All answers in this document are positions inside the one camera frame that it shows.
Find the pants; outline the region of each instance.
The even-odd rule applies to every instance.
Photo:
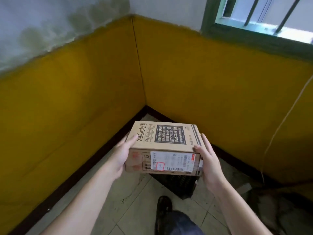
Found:
[[[204,235],[204,233],[186,214],[172,211],[161,221],[159,235]]]

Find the window frame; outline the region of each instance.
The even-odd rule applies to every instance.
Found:
[[[204,36],[313,63],[313,44],[268,34],[264,27],[256,24],[243,28],[240,21],[222,18],[226,1],[207,0],[201,26]]]

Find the brown cardboard box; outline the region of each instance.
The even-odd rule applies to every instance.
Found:
[[[125,162],[127,172],[202,174],[203,160],[193,150],[194,145],[203,145],[196,125],[136,121],[128,137],[135,134],[138,139]]]

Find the white cable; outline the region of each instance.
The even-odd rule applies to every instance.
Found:
[[[263,179],[263,185],[265,185],[265,181],[264,181],[264,176],[263,176],[263,169],[264,169],[264,162],[265,162],[265,156],[268,152],[268,149],[270,148],[270,146],[272,145],[273,139],[275,138],[277,132],[280,130],[280,127],[283,125],[283,123],[285,122],[285,120],[287,119],[288,115],[290,114],[290,112],[292,111],[292,109],[294,108],[295,104],[298,102],[298,100],[300,99],[302,93],[304,92],[305,88],[307,87],[307,85],[310,83],[310,81],[313,79],[313,75],[307,80],[307,82],[304,84],[302,90],[300,91],[297,99],[295,100],[295,102],[293,103],[292,107],[290,108],[290,110],[288,111],[288,113],[286,114],[285,118],[283,119],[283,121],[280,123],[280,125],[278,126],[278,128],[276,129],[275,133],[273,134],[271,141],[269,142],[264,154],[263,154],[263,159],[262,159],[262,167],[261,167],[261,175],[262,175],[262,179]]]

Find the person's left hand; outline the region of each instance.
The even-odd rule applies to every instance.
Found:
[[[111,157],[108,159],[107,164],[113,173],[114,179],[119,178],[123,172],[123,165],[128,157],[129,148],[136,142],[138,135],[134,135],[127,141],[126,135],[114,148]]]

